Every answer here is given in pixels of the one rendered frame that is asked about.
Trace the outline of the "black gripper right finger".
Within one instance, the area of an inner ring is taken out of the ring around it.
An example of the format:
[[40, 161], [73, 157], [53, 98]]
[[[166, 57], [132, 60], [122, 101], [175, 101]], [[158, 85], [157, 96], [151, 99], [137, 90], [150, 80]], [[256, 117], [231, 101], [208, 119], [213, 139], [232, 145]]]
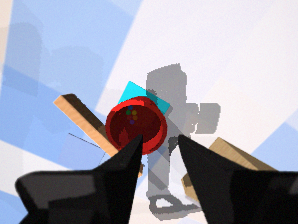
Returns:
[[178, 146], [207, 224], [260, 224], [273, 200], [298, 197], [298, 171], [248, 169], [185, 135]]

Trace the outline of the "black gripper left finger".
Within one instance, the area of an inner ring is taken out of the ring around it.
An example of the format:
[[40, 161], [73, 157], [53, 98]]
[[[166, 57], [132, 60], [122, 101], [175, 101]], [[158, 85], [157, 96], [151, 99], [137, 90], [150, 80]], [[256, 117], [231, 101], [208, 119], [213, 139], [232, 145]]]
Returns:
[[91, 170], [36, 170], [20, 176], [15, 190], [31, 209], [93, 209], [101, 224], [129, 224], [142, 160], [143, 135]]

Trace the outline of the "tan wooden plank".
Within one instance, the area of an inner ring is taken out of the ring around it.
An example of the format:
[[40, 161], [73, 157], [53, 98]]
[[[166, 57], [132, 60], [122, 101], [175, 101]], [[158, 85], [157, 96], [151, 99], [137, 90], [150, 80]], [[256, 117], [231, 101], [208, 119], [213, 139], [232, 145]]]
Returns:
[[119, 150], [109, 141], [105, 126], [74, 96], [73, 93], [60, 95], [54, 104], [85, 132], [110, 157]]

